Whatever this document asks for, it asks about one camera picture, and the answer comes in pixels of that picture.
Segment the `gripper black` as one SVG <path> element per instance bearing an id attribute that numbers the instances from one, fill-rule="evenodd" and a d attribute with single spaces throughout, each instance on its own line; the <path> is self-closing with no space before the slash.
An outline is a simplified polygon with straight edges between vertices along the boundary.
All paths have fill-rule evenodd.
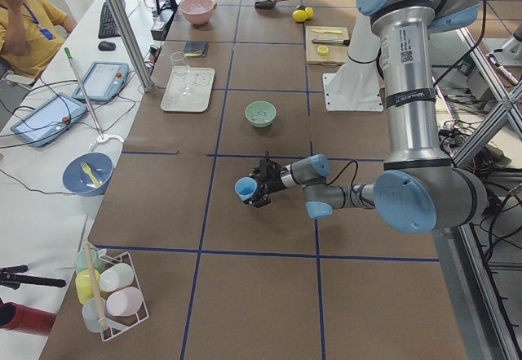
<path id="1" fill-rule="evenodd" d="M 283 167 L 271 159 L 260 159 L 259 165 L 253 169 L 249 177 L 258 183 L 256 194 L 246 201 L 253 207 L 264 207 L 271 203 L 269 194 L 287 189 L 283 178 L 290 174 L 288 166 Z"/>

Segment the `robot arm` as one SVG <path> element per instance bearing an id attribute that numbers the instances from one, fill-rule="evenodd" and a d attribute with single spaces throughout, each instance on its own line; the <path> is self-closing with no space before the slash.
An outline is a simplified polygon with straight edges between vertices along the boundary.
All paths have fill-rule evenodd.
<path id="1" fill-rule="evenodd" d="M 328 77 L 325 91 L 347 109 L 385 95 L 391 153 L 383 173 L 372 183 L 331 185 L 322 154 L 286 166 L 263 158 L 236 182 L 241 201 L 262 207 L 272 193 L 300 186 L 313 219 L 348 207 L 375 209 L 403 233 L 455 227 L 480 216 L 488 205 L 485 187 L 440 148 L 428 55 L 431 33 L 471 24 L 479 6 L 480 0 L 356 0 L 347 61 Z"/>

